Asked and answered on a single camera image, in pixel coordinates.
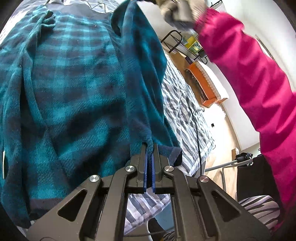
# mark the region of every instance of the wooden floor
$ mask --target wooden floor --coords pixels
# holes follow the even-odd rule
[[[191,78],[190,74],[186,73],[184,69],[188,66],[187,61],[184,57],[179,54],[170,54],[170,58],[172,62],[183,75],[185,81],[190,85],[191,89],[194,92],[194,95],[202,106],[200,101],[200,95],[198,92],[198,88],[196,86],[196,81]],[[234,148],[239,148],[239,144],[230,123],[227,115],[225,118],[221,118],[221,112],[217,112],[216,108],[205,108],[205,115],[209,116],[217,116],[217,118],[212,118],[207,120],[208,125],[214,124],[214,127],[211,128],[211,133],[213,135],[213,139],[215,140],[215,149],[212,151],[209,156],[206,168],[221,165],[223,163],[232,161],[231,150]],[[205,173],[209,178],[211,178],[216,184],[218,184],[222,188],[222,175],[221,169],[213,170]],[[226,192],[234,199],[236,199],[236,182],[237,182],[237,168],[225,168],[225,183],[226,183]]]

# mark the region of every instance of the magenta jacket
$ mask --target magenta jacket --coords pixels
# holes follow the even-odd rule
[[[229,14],[208,9],[195,30],[210,61],[227,78],[260,133],[261,153],[288,210],[296,202],[296,93],[286,74],[243,28]]]

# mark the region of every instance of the plaid shirt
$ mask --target plaid shirt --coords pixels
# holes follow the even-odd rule
[[[179,145],[163,113],[166,57],[136,1],[102,20],[37,7],[0,56],[1,202],[18,226],[88,176],[113,174],[142,142],[149,160],[153,142],[166,156]]]

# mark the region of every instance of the glove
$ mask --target glove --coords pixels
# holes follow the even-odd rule
[[[196,21],[206,11],[205,0],[155,0],[164,20],[178,30],[193,29]]]

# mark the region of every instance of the blue garment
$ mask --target blue garment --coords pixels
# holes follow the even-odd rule
[[[28,228],[90,175],[114,174],[143,142],[150,183],[153,142],[180,157],[163,113],[166,57],[136,1],[100,20],[39,6],[0,58],[1,202],[16,225]]]

